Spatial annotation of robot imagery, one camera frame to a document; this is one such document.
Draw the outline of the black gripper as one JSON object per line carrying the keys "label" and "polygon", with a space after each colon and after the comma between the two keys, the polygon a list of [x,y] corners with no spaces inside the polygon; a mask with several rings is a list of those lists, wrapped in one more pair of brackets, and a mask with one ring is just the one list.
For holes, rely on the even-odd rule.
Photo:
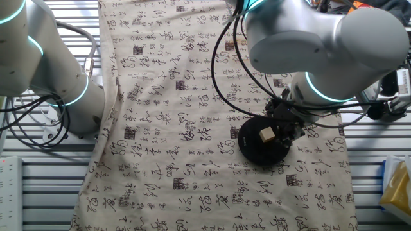
{"label": "black gripper", "polygon": [[265,113],[274,125],[273,131],[278,142],[284,148],[290,148],[295,137],[305,134],[304,122],[279,98],[272,98],[265,105]]}

